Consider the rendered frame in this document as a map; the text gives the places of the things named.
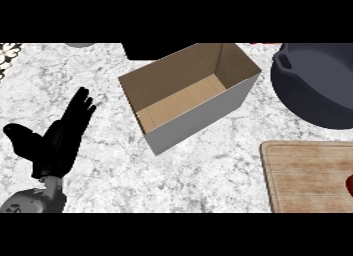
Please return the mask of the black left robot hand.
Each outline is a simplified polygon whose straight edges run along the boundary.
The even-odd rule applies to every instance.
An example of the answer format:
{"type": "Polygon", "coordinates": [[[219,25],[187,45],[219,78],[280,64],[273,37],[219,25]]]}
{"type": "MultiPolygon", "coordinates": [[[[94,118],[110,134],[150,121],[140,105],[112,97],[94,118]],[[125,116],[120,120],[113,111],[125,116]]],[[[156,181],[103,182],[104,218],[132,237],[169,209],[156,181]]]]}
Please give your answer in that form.
{"type": "Polygon", "coordinates": [[[47,176],[63,178],[70,172],[95,110],[89,90],[81,87],[63,118],[53,123],[45,135],[35,133],[17,123],[10,123],[4,127],[16,154],[33,163],[35,179],[47,176]]]}

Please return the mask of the wooden cutting board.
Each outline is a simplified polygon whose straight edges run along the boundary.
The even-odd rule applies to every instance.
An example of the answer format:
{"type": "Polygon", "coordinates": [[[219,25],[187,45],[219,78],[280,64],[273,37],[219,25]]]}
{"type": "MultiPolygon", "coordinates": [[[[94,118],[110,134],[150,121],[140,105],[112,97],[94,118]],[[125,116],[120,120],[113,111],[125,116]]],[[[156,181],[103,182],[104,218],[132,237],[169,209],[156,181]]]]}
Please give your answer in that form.
{"type": "Polygon", "coordinates": [[[270,140],[261,157],[274,213],[353,213],[353,142],[270,140]]]}

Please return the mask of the dark grey pot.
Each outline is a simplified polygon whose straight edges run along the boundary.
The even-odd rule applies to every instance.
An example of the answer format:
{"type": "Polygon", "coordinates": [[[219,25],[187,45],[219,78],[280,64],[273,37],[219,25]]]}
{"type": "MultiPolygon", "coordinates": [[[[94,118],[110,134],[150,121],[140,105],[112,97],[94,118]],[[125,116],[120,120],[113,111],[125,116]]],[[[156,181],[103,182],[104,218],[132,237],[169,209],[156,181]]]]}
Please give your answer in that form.
{"type": "Polygon", "coordinates": [[[353,43],[284,43],[271,81],[283,104],[307,122],[353,128],[353,43]]]}

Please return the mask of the open cardboard box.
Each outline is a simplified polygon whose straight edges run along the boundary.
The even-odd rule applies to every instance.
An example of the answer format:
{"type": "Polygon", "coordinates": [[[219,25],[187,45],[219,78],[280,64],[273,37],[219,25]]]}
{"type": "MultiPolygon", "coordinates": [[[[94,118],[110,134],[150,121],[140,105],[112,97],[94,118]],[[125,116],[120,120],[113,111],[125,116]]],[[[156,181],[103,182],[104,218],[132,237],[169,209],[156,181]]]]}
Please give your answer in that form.
{"type": "Polygon", "coordinates": [[[197,43],[119,77],[156,154],[242,107],[259,75],[237,44],[197,43]]]}

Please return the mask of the black appliance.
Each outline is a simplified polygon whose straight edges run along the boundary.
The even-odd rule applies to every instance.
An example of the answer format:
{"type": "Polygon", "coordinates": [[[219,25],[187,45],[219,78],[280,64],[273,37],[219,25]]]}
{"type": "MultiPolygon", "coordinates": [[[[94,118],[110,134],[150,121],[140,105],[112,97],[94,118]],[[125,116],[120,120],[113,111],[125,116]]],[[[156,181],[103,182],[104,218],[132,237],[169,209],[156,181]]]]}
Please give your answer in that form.
{"type": "Polygon", "coordinates": [[[159,60],[191,46],[191,43],[125,43],[129,60],[159,60]]]}

